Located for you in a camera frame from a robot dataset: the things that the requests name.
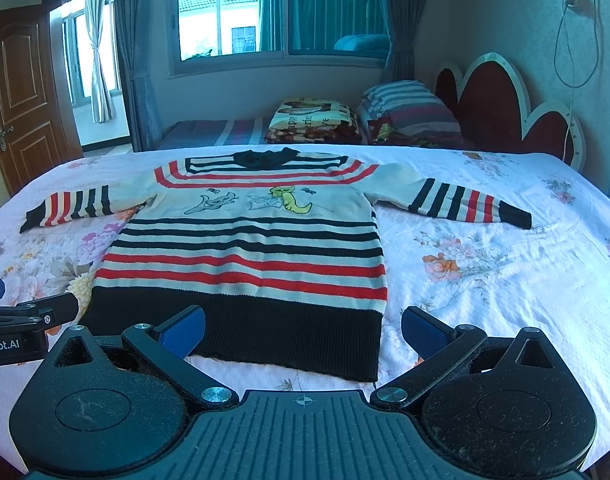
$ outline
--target wooden door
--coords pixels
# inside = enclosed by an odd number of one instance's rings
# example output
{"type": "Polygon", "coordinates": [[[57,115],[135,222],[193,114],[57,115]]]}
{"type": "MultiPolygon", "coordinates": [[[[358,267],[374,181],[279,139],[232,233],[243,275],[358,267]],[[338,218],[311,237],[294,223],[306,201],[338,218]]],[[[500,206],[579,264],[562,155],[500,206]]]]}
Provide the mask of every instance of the wooden door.
{"type": "Polygon", "coordinates": [[[83,155],[75,126],[72,131],[66,124],[56,97],[48,12],[42,6],[0,10],[0,167],[12,195],[83,155]]]}

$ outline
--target building window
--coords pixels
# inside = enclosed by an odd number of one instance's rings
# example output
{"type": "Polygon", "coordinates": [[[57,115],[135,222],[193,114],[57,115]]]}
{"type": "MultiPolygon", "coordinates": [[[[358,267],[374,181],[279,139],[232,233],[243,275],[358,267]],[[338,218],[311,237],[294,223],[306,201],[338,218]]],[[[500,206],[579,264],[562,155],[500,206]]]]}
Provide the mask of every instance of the building window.
{"type": "Polygon", "coordinates": [[[291,55],[385,59],[389,38],[380,0],[178,0],[171,19],[175,73],[220,70],[291,55]],[[204,58],[245,54],[222,63],[204,58]]]}
{"type": "MultiPolygon", "coordinates": [[[[65,47],[69,97],[73,106],[91,102],[94,53],[87,35],[85,0],[70,0],[60,7],[65,47]]],[[[120,93],[116,57],[114,0],[105,0],[102,10],[100,56],[102,73],[111,94],[120,93]]]]}
{"type": "Polygon", "coordinates": [[[256,27],[236,27],[231,29],[231,51],[256,52],[256,27]]]}

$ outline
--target red headboard panel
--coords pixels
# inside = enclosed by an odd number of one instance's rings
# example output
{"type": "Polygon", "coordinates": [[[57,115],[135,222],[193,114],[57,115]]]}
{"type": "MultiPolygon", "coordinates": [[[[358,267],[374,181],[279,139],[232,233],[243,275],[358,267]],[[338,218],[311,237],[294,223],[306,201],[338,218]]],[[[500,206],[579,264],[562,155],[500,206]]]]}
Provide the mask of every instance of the red headboard panel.
{"type": "Polygon", "coordinates": [[[582,169],[584,137],[578,120],[560,101],[549,101],[532,112],[520,74],[499,54],[481,56],[464,77],[455,65],[445,64],[435,93],[458,119],[463,136],[479,150],[548,153],[561,160],[564,153],[565,163],[582,169]]]}

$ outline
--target black cuff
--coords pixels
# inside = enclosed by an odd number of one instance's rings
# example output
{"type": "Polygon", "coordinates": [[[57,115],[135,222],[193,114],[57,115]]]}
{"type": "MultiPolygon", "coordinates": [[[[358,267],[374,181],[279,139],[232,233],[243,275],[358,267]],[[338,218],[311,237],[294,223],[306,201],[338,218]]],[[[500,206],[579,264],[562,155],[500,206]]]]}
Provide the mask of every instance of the black cuff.
{"type": "Polygon", "coordinates": [[[531,213],[509,205],[502,200],[498,206],[498,216],[501,218],[501,222],[507,222],[522,229],[531,229],[531,213]]]}
{"type": "Polygon", "coordinates": [[[32,209],[27,213],[27,219],[21,227],[21,234],[23,234],[25,231],[28,231],[29,229],[32,229],[33,227],[38,227],[40,225],[40,222],[42,222],[45,218],[45,212],[46,205],[45,201],[43,200],[42,204],[40,204],[36,209],[32,209]]]}

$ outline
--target sweater collar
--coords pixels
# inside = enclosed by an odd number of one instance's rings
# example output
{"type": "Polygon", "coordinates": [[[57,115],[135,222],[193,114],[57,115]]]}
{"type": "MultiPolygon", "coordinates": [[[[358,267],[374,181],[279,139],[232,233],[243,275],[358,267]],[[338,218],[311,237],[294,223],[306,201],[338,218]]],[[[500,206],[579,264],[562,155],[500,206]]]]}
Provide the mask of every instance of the sweater collar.
{"type": "Polygon", "coordinates": [[[275,170],[298,156],[297,150],[283,148],[280,152],[246,152],[234,153],[234,162],[250,170],[275,170]]]}

